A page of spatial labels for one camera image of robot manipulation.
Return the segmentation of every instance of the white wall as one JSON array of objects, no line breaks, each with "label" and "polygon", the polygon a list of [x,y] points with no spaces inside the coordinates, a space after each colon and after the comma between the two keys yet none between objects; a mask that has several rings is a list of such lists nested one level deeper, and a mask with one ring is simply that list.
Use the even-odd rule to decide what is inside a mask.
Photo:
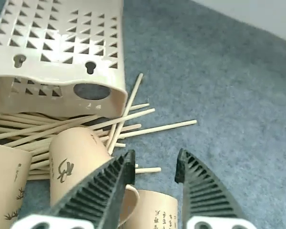
[{"label": "white wall", "polygon": [[194,0],[286,40],[286,0]]}]

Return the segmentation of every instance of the gray carpet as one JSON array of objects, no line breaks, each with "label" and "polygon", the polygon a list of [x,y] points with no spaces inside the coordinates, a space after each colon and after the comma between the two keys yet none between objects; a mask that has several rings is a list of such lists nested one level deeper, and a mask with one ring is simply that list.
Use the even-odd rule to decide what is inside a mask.
[{"label": "gray carpet", "polygon": [[[198,120],[124,141],[140,166],[163,169],[138,175],[136,187],[178,198],[181,228],[174,169],[183,147],[259,229],[286,229],[286,42],[188,0],[125,0],[123,29],[127,89],[145,73],[135,103],[156,108],[130,123]],[[48,205],[49,182],[29,182],[21,215]]]}]

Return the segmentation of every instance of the beige cup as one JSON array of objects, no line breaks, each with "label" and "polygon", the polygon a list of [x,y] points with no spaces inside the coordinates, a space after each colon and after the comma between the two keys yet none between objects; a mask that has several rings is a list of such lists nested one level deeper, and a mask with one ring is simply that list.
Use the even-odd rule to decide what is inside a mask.
[{"label": "beige cup", "polygon": [[148,190],[138,190],[140,200],[122,229],[178,229],[177,199]]},{"label": "beige cup", "polygon": [[9,229],[22,205],[32,155],[0,145],[0,229]]},{"label": "beige cup", "polygon": [[[53,206],[82,179],[111,159],[104,144],[89,128],[75,127],[59,133],[50,145],[50,203]],[[138,191],[126,186],[120,225],[132,214]]]}]

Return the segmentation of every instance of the plastic basket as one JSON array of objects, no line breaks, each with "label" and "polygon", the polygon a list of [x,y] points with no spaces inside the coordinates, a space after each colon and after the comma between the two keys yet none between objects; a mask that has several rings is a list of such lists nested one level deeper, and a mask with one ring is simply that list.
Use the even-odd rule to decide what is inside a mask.
[{"label": "plastic basket", "polygon": [[9,0],[0,15],[0,113],[120,116],[121,0]]}]

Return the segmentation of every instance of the basket handle hole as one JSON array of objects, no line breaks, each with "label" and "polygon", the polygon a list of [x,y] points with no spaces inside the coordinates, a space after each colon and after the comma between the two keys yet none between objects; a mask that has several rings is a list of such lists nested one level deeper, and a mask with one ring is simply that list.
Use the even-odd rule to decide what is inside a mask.
[{"label": "basket handle hole", "polygon": [[88,100],[101,100],[108,97],[111,93],[109,87],[93,83],[78,83],[73,90],[78,97]]}]

